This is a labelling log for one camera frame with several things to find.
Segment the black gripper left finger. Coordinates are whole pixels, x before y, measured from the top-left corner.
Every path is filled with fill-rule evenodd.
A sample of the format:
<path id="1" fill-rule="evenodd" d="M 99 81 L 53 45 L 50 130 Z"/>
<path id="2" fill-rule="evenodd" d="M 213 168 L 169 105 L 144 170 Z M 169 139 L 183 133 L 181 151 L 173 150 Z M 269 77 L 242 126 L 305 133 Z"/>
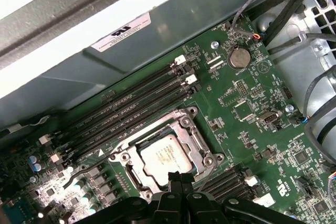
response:
<path id="1" fill-rule="evenodd" d="M 85 217 L 78 223 L 181 223 L 181 173 L 168 173 L 169 190 L 153 195 L 150 202 L 129 197 Z"/>

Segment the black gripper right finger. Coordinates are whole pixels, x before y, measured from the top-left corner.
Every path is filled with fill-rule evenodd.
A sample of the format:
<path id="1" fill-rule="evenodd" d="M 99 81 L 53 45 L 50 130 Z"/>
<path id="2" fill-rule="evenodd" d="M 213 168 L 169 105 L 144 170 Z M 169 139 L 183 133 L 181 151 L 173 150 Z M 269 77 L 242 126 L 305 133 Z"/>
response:
<path id="1" fill-rule="evenodd" d="M 298 223 L 295 218 L 243 198 L 229 197 L 219 204 L 194 190 L 190 173 L 182 173 L 181 181 L 191 223 Z"/>

